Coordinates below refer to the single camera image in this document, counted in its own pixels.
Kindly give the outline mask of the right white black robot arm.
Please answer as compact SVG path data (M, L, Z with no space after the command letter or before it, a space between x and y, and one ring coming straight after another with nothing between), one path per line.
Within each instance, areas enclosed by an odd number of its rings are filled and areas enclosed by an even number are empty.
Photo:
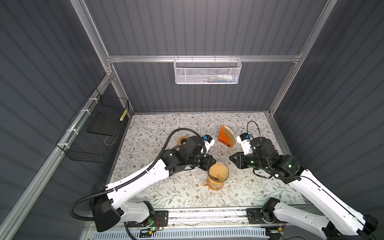
M264 171L269 179L275 178L298 191L308 199L321 215L305 212L269 198L262 206L259 217L267 224L277 222L293 224L323 240L372 240L378 220L354 210L329 189L291 155L280 155L271 140L252 138L245 133L236 138L242 152L230 156L238 169Z

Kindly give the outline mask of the wooden dripper ring stand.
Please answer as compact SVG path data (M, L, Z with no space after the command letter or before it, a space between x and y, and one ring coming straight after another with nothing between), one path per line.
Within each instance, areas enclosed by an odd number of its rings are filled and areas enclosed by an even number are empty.
M223 182L217 182L217 181L214 181L212 179L208 179L208 184L210 186L217 186L217 187L222 187L224 184L225 184L226 181L223 181Z

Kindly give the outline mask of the black pad in side basket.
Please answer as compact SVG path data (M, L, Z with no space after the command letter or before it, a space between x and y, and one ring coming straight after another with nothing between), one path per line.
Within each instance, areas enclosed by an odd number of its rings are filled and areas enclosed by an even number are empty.
M120 116L111 113L97 113L91 121L87 132L90 134L112 137L118 133L120 127Z

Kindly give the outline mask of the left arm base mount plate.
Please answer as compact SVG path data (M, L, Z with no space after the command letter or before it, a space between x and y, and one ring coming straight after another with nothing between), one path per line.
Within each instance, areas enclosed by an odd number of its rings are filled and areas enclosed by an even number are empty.
M168 225L169 211L155 210L142 223L127 222L129 228L166 227Z

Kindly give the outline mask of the orange glass carafe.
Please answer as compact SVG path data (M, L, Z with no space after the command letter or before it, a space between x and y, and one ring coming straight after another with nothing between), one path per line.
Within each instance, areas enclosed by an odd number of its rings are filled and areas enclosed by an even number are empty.
M218 190L222 189L224 187L224 185L225 185L224 182L221 182L221 183L211 182L210 179L207 179L206 182L203 183L204 187L209 187L210 189L212 189L214 191L218 191Z

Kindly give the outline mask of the pens in white basket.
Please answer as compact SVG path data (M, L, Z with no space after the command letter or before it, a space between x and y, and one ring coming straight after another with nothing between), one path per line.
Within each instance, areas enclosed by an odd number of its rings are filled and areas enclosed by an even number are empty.
M216 76L204 76L199 79L202 83L234 83L238 82L238 76L235 75L216 75Z

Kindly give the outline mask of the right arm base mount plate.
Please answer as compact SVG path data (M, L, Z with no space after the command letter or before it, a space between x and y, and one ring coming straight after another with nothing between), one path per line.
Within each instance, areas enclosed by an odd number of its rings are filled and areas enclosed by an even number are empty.
M286 224L278 220L273 213L262 208L247 208L246 215L250 224Z

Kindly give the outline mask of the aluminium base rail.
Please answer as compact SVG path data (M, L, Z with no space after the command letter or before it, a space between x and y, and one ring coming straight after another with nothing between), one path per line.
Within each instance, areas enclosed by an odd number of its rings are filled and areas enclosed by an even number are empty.
M246 215L247 208L262 208L262 206L248 207L216 207L216 208L184 208L184 209L150 209L149 213L154 213L155 210L169 211L168 225L172 224L218 224L218 223L237 223L245 222L250 224ZM118 220L115 217L97 220L94 225L96 231L101 233L112 230L117 227L124 227L124 223L136 222L135 219L139 214L130 213L128 210L119 210L119 213L124 213Z

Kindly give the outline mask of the brown paper coffee filters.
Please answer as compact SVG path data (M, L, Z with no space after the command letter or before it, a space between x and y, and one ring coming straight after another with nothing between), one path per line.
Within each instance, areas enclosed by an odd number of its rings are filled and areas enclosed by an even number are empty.
M236 141L234 132L230 128L227 128L227 136L230 139L231 145L234 146L237 143L237 141Z

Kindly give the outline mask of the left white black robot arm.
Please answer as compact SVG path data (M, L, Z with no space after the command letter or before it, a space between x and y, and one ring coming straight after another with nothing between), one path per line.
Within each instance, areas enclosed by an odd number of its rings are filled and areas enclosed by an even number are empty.
M90 207L93 222L98 232L104 232L118 223L136 222L142 226L149 226L156 217L156 212L149 201L133 203L129 200L148 186L185 171L187 168L200 168L207 171L216 163L208 154L208 150L215 144L210 135L187 138L183 145L165 150L154 166L148 170L141 169L128 177L104 185L93 186L92 194L109 191L108 194L92 198Z

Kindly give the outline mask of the orange coffee filter box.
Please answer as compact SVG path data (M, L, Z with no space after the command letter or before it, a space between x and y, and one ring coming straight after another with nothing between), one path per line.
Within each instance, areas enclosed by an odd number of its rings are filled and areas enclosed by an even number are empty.
M230 139L227 136L227 126L223 126L219 133L219 142L226 145L229 148L233 148L234 146L231 145Z

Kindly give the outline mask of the yellow marker in black basket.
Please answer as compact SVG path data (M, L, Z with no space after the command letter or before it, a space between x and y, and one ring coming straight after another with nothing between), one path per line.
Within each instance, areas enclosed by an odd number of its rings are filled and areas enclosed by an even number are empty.
M125 110L124 110L124 112L122 113L122 115L121 115L121 117L120 117L120 121L121 121L121 122L125 119L125 117L126 117L126 115L127 115L128 112L129 112L128 109L125 109Z

